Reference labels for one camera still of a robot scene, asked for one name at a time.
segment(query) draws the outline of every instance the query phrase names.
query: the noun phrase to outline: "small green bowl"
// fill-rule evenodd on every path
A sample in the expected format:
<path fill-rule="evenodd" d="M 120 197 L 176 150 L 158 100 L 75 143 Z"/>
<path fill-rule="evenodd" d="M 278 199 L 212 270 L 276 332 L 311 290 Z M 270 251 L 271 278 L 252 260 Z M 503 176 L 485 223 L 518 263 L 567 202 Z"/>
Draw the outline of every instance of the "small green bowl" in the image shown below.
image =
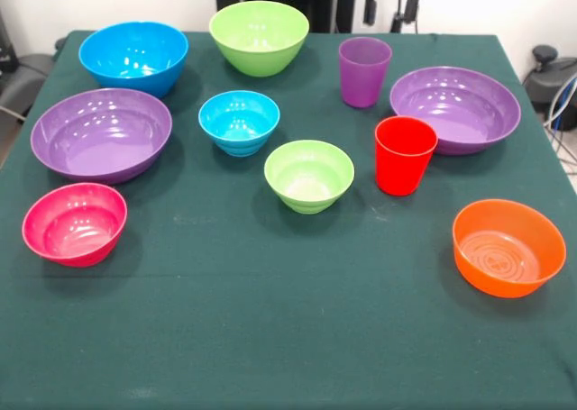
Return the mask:
<path fill-rule="evenodd" d="M 292 141 L 269 155 L 264 177 L 292 210 L 318 214 L 352 184 L 354 165 L 344 151 L 328 142 Z"/>
<path fill-rule="evenodd" d="M 243 74 L 278 74 L 298 54 L 308 19 L 292 6 L 255 0 L 229 5 L 208 26 L 223 56 Z"/>

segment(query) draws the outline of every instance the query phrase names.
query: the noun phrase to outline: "plastic bowl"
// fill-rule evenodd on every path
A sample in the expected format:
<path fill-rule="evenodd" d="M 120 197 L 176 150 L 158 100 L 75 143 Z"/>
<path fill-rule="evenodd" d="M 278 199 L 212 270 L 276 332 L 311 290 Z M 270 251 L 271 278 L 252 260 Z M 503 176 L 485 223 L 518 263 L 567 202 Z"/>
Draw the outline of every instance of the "plastic bowl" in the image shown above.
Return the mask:
<path fill-rule="evenodd" d="M 252 77 L 269 77 L 297 56 L 308 34 L 308 19 L 292 6 L 256 0 L 221 9 L 208 28 L 235 68 Z"/>
<path fill-rule="evenodd" d="M 487 149 L 517 128 L 521 107 L 502 84 L 480 72 L 448 66 L 422 68 L 390 90 L 397 114 L 429 123 L 439 137 L 435 152 L 465 155 Z"/>
<path fill-rule="evenodd" d="M 76 181 L 121 183 L 158 158 L 172 130 L 169 109 L 136 90 L 101 88 L 58 102 L 32 128 L 32 151 Z"/>
<path fill-rule="evenodd" d="M 537 210 L 489 199 L 463 208 L 453 223 L 457 268 L 471 285 L 498 297 L 522 297 L 565 263 L 563 236 Z"/>
<path fill-rule="evenodd" d="M 317 214 L 349 188 L 354 165 L 344 151 L 328 142 L 292 141 L 269 155 L 264 163 L 264 177 L 292 210 Z"/>
<path fill-rule="evenodd" d="M 111 187 L 77 183 L 55 189 L 30 208 L 22 236 L 46 260 L 85 268 L 116 246 L 126 224 L 123 197 Z"/>
<path fill-rule="evenodd" d="M 78 56 L 101 87 L 165 96 L 184 68 L 187 37 L 166 24 L 120 23 L 88 36 Z"/>
<path fill-rule="evenodd" d="M 269 97 L 235 90 L 208 99 L 198 112 L 200 127 L 237 158 L 256 153 L 279 124 L 280 110 Z"/>

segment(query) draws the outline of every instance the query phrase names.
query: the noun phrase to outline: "red cup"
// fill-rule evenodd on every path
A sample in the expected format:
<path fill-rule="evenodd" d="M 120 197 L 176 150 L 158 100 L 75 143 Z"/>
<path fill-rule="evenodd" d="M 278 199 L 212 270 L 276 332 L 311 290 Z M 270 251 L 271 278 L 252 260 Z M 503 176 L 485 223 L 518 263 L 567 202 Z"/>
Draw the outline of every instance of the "red cup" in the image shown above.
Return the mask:
<path fill-rule="evenodd" d="M 396 115 L 375 128 L 375 180 L 391 196 L 418 188 L 438 142 L 435 130 L 414 117 Z"/>

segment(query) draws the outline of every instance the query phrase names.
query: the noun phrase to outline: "large blue bowl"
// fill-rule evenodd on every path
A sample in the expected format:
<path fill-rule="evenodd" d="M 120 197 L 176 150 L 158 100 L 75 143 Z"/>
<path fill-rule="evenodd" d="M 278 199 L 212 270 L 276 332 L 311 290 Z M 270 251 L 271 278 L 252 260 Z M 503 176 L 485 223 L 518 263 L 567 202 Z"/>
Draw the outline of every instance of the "large blue bowl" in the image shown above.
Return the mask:
<path fill-rule="evenodd" d="M 161 23 L 120 23 L 88 36 L 78 56 L 101 87 L 165 96 L 184 68 L 188 39 Z"/>
<path fill-rule="evenodd" d="M 279 124 L 280 110 L 269 97 L 234 90 L 208 99 L 198 112 L 200 127 L 231 156 L 256 153 Z"/>

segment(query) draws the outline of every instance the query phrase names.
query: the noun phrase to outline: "purple bowl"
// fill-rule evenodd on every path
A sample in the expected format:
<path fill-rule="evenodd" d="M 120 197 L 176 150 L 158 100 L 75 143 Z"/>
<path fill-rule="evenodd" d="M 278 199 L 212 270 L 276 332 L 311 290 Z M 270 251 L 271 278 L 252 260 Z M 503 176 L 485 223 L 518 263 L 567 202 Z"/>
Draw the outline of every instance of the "purple bowl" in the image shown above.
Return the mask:
<path fill-rule="evenodd" d="M 519 125 L 521 107 L 500 82 L 465 68 L 422 68 L 390 90 L 400 115 L 429 123 L 439 137 L 435 153 L 466 155 L 503 140 Z"/>
<path fill-rule="evenodd" d="M 115 184 L 134 178 L 158 158 L 172 116 L 156 97 L 101 88 L 58 102 L 32 128 L 36 158 L 66 178 Z"/>

